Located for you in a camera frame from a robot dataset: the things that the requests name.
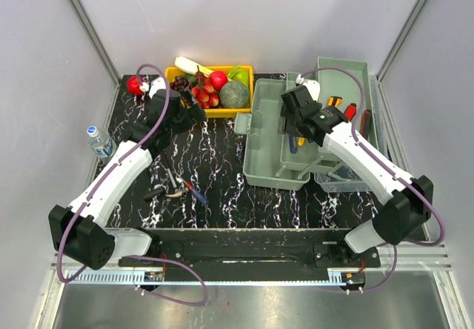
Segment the orange handled tool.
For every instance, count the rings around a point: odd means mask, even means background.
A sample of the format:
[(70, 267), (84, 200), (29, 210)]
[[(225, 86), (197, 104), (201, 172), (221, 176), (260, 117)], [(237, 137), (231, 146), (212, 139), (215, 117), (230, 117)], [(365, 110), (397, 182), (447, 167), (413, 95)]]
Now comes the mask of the orange handled tool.
[(343, 102), (340, 96), (331, 96), (328, 99), (327, 106), (338, 107)]

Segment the black handled tool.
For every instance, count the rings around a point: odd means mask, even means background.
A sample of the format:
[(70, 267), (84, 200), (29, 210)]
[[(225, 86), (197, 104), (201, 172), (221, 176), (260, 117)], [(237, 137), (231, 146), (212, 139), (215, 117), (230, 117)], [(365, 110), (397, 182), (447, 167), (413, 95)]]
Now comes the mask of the black handled tool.
[(149, 191), (148, 193), (146, 193), (144, 196), (143, 196), (143, 200), (145, 202), (148, 202), (150, 201), (151, 199), (153, 199), (154, 197), (156, 196), (160, 196), (162, 195), (166, 190), (163, 188), (163, 187), (158, 187), (156, 189), (153, 189), (151, 191)]

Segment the red handled pliers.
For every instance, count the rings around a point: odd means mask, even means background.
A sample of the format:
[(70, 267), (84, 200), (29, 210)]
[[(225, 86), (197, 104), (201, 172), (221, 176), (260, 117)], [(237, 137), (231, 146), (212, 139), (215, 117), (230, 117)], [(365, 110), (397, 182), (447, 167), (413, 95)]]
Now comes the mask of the red handled pliers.
[(357, 113), (357, 105), (355, 103), (350, 103), (346, 110), (344, 111), (344, 115), (347, 117), (349, 121), (352, 121)]

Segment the blue red screwdriver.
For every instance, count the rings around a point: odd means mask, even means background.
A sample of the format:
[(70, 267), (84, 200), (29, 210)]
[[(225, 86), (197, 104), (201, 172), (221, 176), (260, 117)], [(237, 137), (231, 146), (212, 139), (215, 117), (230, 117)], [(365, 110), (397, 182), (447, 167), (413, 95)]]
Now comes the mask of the blue red screwdriver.
[(209, 204), (209, 201), (208, 199), (206, 198), (206, 196), (201, 193), (197, 188), (195, 188), (192, 184), (190, 184), (189, 182), (186, 182), (185, 183), (186, 187), (188, 188), (188, 190), (195, 196), (195, 198), (204, 206), (208, 205)]
[(295, 136), (289, 136), (289, 149), (292, 154), (298, 152), (298, 138)]

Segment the clear plastic tool box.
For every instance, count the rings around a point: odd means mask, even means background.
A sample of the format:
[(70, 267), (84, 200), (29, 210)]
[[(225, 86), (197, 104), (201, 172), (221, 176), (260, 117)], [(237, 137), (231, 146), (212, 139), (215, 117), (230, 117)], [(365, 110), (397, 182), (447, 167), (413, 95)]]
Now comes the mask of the clear plastic tool box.
[(314, 178), (328, 193), (373, 191), (363, 174), (370, 157), (354, 138), (378, 151), (374, 107), (366, 62), (320, 57), (308, 73), (258, 82), (251, 112), (234, 126), (247, 137), (247, 183), (300, 190)]

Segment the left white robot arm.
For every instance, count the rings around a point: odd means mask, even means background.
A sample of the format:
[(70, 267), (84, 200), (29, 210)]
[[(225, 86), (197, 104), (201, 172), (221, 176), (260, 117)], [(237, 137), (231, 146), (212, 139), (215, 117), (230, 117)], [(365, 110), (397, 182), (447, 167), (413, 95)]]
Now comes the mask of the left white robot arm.
[(171, 143), (207, 116), (192, 95), (160, 89), (142, 114), (124, 132), (118, 150), (90, 186), (67, 207), (56, 205), (48, 214), (53, 247), (92, 270), (111, 259), (135, 256), (145, 266), (158, 262), (161, 249), (145, 230), (117, 233), (105, 229), (107, 220), (135, 179)]

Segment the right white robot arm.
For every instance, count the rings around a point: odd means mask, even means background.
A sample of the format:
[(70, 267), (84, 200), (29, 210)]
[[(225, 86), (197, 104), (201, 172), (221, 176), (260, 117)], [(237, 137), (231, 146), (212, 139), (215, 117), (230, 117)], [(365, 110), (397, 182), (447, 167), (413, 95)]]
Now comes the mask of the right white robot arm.
[(304, 85), (281, 95), (287, 123), (298, 136), (335, 154), (368, 185), (382, 205), (369, 221), (353, 228), (337, 248), (345, 266), (360, 262), (364, 251), (382, 243), (397, 245), (432, 215), (433, 183), (417, 179), (383, 157), (336, 107), (323, 108)]

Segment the silver pliers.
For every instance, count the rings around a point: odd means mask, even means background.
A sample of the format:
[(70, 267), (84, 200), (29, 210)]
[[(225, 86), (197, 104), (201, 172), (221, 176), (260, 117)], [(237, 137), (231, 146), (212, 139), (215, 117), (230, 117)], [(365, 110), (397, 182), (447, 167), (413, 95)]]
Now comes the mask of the silver pliers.
[(180, 198), (188, 191), (186, 185), (183, 183), (174, 182), (172, 186), (173, 190), (165, 195), (168, 199)]

